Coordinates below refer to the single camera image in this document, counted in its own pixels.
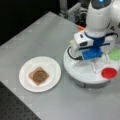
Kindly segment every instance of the green object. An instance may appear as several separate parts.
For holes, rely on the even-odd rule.
[[[116,48],[109,52],[110,60],[118,61],[120,60],[120,49]]]

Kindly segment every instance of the tabletop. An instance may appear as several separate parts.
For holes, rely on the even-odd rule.
[[[63,55],[77,26],[51,12],[0,47],[0,81],[42,120],[118,120],[120,79],[101,89],[80,88],[63,65]],[[19,82],[29,59],[48,56],[61,66],[59,83],[49,91],[32,93]]]

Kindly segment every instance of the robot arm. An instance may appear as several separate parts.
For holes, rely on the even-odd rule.
[[[85,30],[74,35],[74,43],[68,51],[72,58],[98,58],[115,47],[116,36],[107,34],[107,28],[111,22],[120,27],[119,6],[120,0],[91,0],[87,26]]]

